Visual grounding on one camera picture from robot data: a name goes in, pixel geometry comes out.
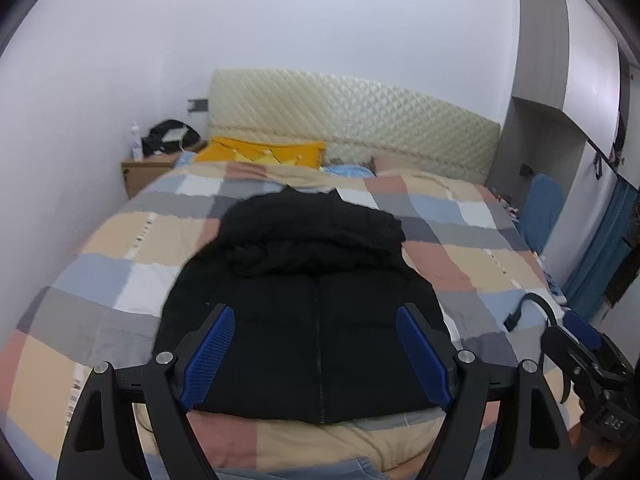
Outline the person's right hand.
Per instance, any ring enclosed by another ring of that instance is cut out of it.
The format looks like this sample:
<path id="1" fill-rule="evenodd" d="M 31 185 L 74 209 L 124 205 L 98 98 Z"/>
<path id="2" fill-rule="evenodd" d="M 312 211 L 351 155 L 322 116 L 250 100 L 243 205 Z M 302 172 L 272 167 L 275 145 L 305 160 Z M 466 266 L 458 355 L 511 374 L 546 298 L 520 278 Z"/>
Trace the person's right hand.
<path id="1" fill-rule="evenodd" d="M 597 469 L 606 469 L 623 453 L 623 449 L 606 439 L 600 439 L 580 422 L 568 432 L 570 444 L 578 461 L 579 478 L 585 479 Z"/>

